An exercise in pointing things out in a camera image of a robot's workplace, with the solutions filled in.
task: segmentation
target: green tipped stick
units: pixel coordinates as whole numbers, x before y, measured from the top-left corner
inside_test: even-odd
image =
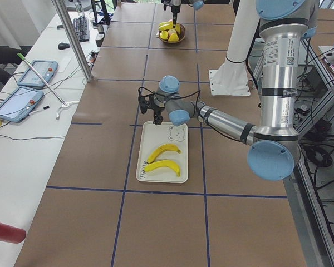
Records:
[[[40,78],[40,80],[48,87],[48,89],[50,89],[50,91],[58,98],[58,100],[62,104],[66,105],[67,103],[51,88],[51,86],[48,84],[48,82],[46,82],[46,80],[41,76],[41,74],[31,65],[31,63],[27,59],[25,59],[23,54],[17,53],[17,55],[20,59],[22,59],[24,63],[26,63],[29,66],[29,68],[37,75],[37,77]]]

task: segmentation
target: white tray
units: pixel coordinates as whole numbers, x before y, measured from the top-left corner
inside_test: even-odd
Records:
[[[176,144],[181,153],[166,151],[156,160],[173,160],[180,166],[180,177],[167,167],[145,172],[147,158],[163,144]],[[188,127],[186,124],[173,126],[171,122],[162,122],[156,126],[151,121],[145,122],[141,135],[139,160],[137,162],[136,178],[141,182],[177,182],[188,179]]]

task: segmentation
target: bowl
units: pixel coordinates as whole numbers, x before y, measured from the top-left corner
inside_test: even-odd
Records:
[[[179,37],[179,40],[178,40],[178,41],[176,41],[176,42],[169,42],[169,41],[167,41],[167,40],[163,40],[163,39],[161,39],[161,38],[160,38],[160,32],[161,32],[161,31],[158,31],[158,33],[156,33],[157,38],[158,38],[159,40],[161,40],[162,42],[164,42],[164,43],[180,43],[181,41],[183,41],[183,39],[184,39],[184,37],[185,37],[185,27],[184,27],[182,24],[180,24],[180,23],[179,23],[179,25],[180,25],[180,35],[178,35],[178,37]]]

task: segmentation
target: fruit bowl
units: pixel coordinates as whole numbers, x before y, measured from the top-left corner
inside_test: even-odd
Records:
[[[183,41],[184,37],[185,37],[185,27],[182,25],[182,24],[179,24],[178,25],[180,26],[180,34],[178,34],[178,41],[168,41],[168,40],[164,40],[160,37],[160,33],[162,31],[158,31],[158,33],[156,33],[156,36],[159,40],[161,40],[162,42],[164,43],[180,43],[181,41]]]

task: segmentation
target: blue joint cap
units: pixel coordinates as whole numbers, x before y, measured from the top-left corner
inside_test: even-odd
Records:
[[[179,81],[176,77],[167,75],[162,78],[159,83],[159,87],[166,93],[177,93],[179,90]]]
[[[187,123],[190,119],[189,113],[186,110],[174,110],[168,114],[168,118],[174,126]]]
[[[254,143],[247,154],[247,163],[257,176],[269,181],[288,177],[294,168],[290,151],[280,143],[270,140]]]
[[[303,36],[302,36],[301,39],[308,39],[308,38],[313,37],[313,36],[316,34],[316,30],[317,30],[317,26],[308,29],[308,30],[306,31],[306,33],[303,34]]]
[[[204,2],[203,1],[196,1],[195,3],[193,3],[193,7],[195,10],[199,10],[203,7]]]
[[[256,0],[256,11],[260,18],[268,21],[281,19],[300,8],[306,0]]]

